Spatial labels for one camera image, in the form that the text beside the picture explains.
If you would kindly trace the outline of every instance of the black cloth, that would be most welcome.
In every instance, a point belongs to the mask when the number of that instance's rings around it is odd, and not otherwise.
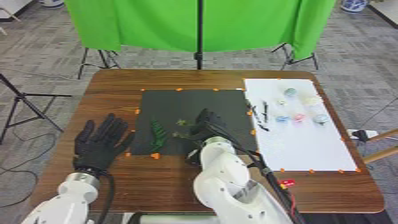
[[[140,114],[135,122],[135,140],[131,154],[151,154],[151,120],[154,119],[167,131],[165,146],[160,149],[163,155],[186,155],[197,148],[190,140],[174,138],[172,133],[190,134],[192,127],[179,126],[177,120],[195,124],[195,118],[207,109],[220,116],[225,130],[241,146],[255,151],[255,140],[250,135],[252,125],[247,116],[245,95],[239,90],[151,90],[142,94]]]

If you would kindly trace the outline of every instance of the orange marker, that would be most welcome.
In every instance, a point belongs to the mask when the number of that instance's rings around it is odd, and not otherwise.
[[[160,159],[160,153],[158,153],[158,152],[152,153],[152,154],[151,154],[151,157],[152,157],[152,159]]]

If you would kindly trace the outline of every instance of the white paper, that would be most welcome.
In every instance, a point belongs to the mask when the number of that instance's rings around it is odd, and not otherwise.
[[[284,90],[296,89],[296,96],[286,97]],[[257,116],[263,120],[263,102],[268,104],[266,132],[257,126],[255,140],[259,151],[264,156],[271,170],[286,171],[355,171],[355,162],[341,141],[339,131],[332,122],[323,103],[316,106],[303,105],[307,97],[318,95],[312,81],[307,79],[245,79],[245,97],[255,106]],[[280,106],[277,101],[286,100],[287,105]],[[302,113],[305,119],[295,122],[277,122],[277,116],[289,116]],[[328,116],[328,122],[319,125],[312,122],[318,114]]]

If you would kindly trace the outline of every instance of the green screen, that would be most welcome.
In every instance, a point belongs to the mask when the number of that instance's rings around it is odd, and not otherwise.
[[[197,0],[65,0],[83,46],[195,52]],[[311,56],[334,0],[204,0],[204,52],[289,43]]]

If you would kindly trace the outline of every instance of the gray carpet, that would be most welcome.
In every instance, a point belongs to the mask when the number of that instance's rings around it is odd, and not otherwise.
[[[33,5],[21,15],[21,20],[19,23],[1,23],[8,36],[0,35],[0,71],[23,91],[72,94],[71,99],[55,101],[48,113],[55,122],[65,127],[96,68],[87,68],[83,79],[76,81],[83,49],[65,9],[48,10]],[[334,10],[316,54],[319,71],[314,71],[311,61],[287,66],[286,69],[316,72],[346,128],[362,127],[376,131],[398,128],[398,102],[364,124],[371,115],[398,96],[398,30],[391,28],[369,10],[359,15],[348,15],[339,9]],[[255,49],[227,53],[206,53],[204,59],[206,69],[279,70],[282,52],[271,54],[270,49]],[[99,63],[94,51],[88,61]],[[195,68],[190,53],[135,47],[122,48],[117,61],[122,68]],[[46,99],[35,97],[33,102],[44,105]],[[0,126],[5,122],[10,103],[12,93],[0,85]],[[16,119],[19,120],[28,116],[30,113],[24,108],[21,113],[17,112]],[[16,134],[24,139],[46,132],[56,133],[42,121],[16,128]],[[359,150],[367,154],[394,143],[392,140],[387,140],[367,144],[366,147],[360,146]],[[8,132],[0,146],[1,165],[10,167],[32,158],[49,145],[51,136],[23,142]],[[21,169],[40,174],[49,157],[51,151]],[[383,192],[391,219],[398,223],[398,156],[375,162],[369,170]],[[0,204],[12,203],[26,195],[30,189],[32,177],[26,174],[1,175]],[[0,223],[19,223],[30,209],[28,202],[1,208]]]

